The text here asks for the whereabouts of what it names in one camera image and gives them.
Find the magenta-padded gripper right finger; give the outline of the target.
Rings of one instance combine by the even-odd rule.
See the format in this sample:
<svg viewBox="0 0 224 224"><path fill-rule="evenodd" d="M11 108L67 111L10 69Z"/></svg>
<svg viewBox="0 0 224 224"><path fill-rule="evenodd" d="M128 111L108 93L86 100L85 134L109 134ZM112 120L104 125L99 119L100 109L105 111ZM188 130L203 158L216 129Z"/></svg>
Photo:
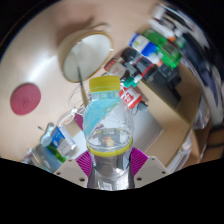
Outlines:
<svg viewBox="0 0 224 224"><path fill-rule="evenodd" d="M137 148L130 154L129 187L140 188L157 181L170 172L155 156L147 156Z"/></svg>

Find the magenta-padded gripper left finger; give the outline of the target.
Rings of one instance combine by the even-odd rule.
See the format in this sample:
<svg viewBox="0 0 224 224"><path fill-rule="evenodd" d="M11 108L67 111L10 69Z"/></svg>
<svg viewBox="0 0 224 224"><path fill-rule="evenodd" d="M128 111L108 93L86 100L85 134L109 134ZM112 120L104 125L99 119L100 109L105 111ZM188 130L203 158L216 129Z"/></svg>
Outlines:
<svg viewBox="0 0 224 224"><path fill-rule="evenodd" d="M54 174L84 188L94 189L96 187L95 171L88 151L76 159L66 160Z"/></svg>

